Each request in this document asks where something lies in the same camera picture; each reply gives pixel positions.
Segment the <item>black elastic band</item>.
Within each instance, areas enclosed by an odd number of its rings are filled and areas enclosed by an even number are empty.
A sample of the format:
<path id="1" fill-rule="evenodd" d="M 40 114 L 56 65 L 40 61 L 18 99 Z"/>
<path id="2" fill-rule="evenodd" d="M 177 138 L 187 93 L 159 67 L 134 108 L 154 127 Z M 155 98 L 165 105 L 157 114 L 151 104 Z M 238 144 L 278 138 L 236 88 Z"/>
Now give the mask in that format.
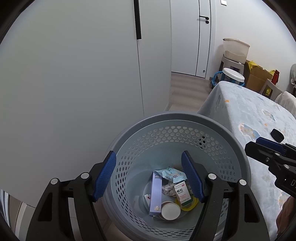
<path id="1" fill-rule="evenodd" d="M 270 135 L 278 143 L 281 143 L 285 139 L 284 135 L 280 131 L 278 131 L 276 129 L 273 129 L 270 132 Z"/>

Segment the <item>blue wet wipes pack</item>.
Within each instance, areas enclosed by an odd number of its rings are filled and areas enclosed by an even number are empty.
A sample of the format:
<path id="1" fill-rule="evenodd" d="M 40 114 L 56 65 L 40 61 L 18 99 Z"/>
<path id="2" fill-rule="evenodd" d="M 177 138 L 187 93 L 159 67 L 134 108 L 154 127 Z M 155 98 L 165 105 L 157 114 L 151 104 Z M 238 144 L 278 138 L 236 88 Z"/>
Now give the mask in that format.
<path id="1" fill-rule="evenodd" d="M 156 172 L 165 180 L 171 181 L 175 184 L 187 180 L 186 174 L 184 172 L 172 167 L 156 170 Z"/>

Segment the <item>green white medicine box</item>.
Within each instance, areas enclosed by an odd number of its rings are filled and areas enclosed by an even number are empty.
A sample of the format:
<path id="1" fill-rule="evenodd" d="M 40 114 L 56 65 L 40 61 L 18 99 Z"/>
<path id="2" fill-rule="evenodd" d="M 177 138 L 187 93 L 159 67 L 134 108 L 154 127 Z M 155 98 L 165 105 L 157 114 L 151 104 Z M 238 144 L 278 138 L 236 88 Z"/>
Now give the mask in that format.
<path id="1" fill-rule="evenodd" d="M 192 198 L 185 181 L 179 182 L 176 185 L 174 185 L 174 190 L 179 204 L 182 207 L 185 207 L 192 203 Z"/>

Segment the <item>round white lid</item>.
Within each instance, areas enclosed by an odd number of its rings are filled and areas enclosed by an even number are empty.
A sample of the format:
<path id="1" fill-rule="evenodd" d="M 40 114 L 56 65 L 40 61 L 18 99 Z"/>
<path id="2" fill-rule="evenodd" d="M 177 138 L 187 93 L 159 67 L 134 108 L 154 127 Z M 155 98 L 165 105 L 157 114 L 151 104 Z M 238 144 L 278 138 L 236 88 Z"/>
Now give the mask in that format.
<path id="1" fill-rule="evenodd" d="M 181 214 L 181 209 L 180 207 L 171 202 L 171 201 L 166 201 L 162 203 L 162 208 L 161 208 L 161 217 L 164 220 L 172 221 L 177 219 Z"/>

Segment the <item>lavender rectangular box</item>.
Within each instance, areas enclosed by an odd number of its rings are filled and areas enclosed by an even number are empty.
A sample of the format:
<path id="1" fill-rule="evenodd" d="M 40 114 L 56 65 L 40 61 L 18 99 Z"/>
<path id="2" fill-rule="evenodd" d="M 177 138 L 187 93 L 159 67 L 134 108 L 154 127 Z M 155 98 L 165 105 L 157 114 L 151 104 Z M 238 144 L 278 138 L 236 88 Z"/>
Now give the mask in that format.
<path id="1" fill-rule="evenodd" d="M 162 177 L 154 171 L 152 174 L 151 202 L 149 206 L 149 216 L 161 214 L 162 209 Z"/>

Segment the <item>red tiger snack bag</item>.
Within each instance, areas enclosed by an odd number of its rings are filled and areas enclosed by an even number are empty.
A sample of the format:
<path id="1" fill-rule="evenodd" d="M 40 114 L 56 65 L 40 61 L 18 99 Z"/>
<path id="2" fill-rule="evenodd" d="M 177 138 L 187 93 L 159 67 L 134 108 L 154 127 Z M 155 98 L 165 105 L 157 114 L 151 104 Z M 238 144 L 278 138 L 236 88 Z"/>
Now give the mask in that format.
<path id="1" fill-rule="evenodd" d="M 162 186 L 162 193 L 166 196 L 176 197 L 176 191 L 175 191 L 175 183 L 168 182 L 167 184 Z"/>

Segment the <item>blue playing card box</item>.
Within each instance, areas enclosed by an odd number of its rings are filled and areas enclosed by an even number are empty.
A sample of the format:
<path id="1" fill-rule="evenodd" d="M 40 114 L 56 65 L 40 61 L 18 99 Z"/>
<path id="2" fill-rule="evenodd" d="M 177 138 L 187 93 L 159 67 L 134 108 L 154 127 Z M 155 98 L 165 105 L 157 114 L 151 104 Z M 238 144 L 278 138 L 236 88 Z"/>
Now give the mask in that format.
<path id="1" fill-rule="evenodd" d="M 146 202 L 147 206 L 150 207 L 150 205 L 151 205 L 151 195 L 150 194 L 145 194 L 144 199 L 145 199 L 145 202 Z"/>

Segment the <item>grey perforated trash basket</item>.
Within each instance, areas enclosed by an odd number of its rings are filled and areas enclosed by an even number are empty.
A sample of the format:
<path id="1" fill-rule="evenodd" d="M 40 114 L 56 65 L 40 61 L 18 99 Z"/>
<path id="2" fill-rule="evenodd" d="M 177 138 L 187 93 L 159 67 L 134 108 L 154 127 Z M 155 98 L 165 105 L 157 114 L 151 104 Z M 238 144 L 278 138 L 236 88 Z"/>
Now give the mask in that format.
<path id="1" fill-rule="evenodd" d="M 119 230 L 132 240 L 188 240 L 203 205 L 194 200 L 175 220 L 150 215 L 152 180 L 162 181 L 163 203 L 177 204 L 174 186 L 191 184 L 181 164 L 184 151 L 222 180 L 251 181 L 241 144 L 216 121 L 198 114 L 162 113 L 120 133 L 109 149 L 116 166 L 104 192 L 103 205 Z"/>

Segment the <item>beige pillow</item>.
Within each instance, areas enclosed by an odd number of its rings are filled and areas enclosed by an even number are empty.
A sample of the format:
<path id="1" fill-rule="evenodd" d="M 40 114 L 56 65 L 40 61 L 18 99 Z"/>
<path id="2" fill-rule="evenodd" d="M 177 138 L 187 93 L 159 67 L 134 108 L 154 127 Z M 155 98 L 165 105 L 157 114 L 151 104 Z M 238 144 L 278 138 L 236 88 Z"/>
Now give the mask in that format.
<path id="1" fill-rule="evenodd" d="M 296 118 L 296 98 L 287 91 L 277 96 L 275 102 L 288 110 Z"/>

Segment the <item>white side stool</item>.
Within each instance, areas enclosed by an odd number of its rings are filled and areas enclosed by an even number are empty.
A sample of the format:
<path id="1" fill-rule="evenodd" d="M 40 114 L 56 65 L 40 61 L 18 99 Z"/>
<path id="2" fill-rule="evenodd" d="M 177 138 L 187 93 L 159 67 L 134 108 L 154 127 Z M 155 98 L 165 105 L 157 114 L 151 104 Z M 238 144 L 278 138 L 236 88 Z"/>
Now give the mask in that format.
<path id="1" fill-rule="evenodd" d="M 262 89 L 260 90 L 260 94 L 265 96 L 272 101 L 275 101 L 276 98 L 282 93 L 282 91 L 274 85 L 269 79 L 266 80 L 265 84 L 263 85 Z"/>

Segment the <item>red water bottle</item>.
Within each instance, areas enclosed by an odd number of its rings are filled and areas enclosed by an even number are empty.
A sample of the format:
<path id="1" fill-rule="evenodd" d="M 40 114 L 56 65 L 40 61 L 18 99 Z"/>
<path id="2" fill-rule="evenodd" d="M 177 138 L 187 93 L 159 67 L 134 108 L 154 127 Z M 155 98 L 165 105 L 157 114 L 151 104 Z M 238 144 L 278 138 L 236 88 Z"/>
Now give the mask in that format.
<path id="1" fill-rule="evenodd" d="M 278 79 L 279 79 L 279 75 L 280 75 L 280 72 L 278 70 L 275 70 L 274 74 L 273 74 L 273 77 L 272 77 L 272 80 L 271 80 L 272 84 L 274 84 L 274 85 L 277 84 Z"/>

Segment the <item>brown cardboard box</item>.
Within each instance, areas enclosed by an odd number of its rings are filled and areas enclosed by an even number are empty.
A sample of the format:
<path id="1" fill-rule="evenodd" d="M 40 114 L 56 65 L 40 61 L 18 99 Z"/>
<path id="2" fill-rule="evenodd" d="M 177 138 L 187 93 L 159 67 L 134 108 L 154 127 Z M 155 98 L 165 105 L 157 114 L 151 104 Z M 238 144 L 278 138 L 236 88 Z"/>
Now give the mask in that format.
<path id="1" fill-rule="evenodd" d="M 257 93 L 260 92 L 266 80 L 271 80 L 273 77 L 267 70 L 259 65 L 250 70 L 246 62 L 244 64 L 243 76 L 245 77 L 245 87 Z"/>

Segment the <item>white lidded blue bucket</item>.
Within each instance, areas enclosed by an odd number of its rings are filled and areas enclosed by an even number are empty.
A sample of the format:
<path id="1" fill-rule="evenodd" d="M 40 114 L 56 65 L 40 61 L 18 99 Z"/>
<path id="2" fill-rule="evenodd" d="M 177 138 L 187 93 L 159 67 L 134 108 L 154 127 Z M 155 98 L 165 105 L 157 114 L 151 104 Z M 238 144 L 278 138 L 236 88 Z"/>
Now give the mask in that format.
<path id="1" fill-rule="evenodd" d="M 223 68 L 222 71 L 218 71 L 214 74 L 214 77 L 210 82 L 210 88 L 214 88 L 217 85 L 215 79 L 219 74 L 221 75 L 220 81 L 228 81 L 239 86 L 245 85 L 245 78 L 242 74 L 230 68 Z"/>

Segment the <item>white wardrobe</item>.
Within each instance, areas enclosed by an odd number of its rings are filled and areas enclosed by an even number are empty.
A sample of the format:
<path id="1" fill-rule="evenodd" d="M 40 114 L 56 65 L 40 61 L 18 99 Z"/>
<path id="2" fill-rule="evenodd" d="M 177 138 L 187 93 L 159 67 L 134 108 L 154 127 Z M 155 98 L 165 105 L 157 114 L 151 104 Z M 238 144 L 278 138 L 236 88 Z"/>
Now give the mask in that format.
<path id="1" fill-rule="evenodd" d="M 169 1 L 34 1 L 1 43 L 1 189 L 34 207 L 48 182 L 101 162 L 111 141 L 165 110 Z"/>

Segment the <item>white door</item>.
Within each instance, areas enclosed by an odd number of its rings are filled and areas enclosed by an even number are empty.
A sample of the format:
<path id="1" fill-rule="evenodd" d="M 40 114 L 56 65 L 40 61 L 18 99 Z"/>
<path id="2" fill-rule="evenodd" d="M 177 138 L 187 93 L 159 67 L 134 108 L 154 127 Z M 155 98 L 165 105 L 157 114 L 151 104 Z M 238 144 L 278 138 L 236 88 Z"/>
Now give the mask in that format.
<path id="1" fill-rule="evenodd" d="M 171 1 L 171 70 L 200 78 L 206 77 L 211 40 L 210 0 Z M 208 16 L 210 23 L 200 20 Z"/>

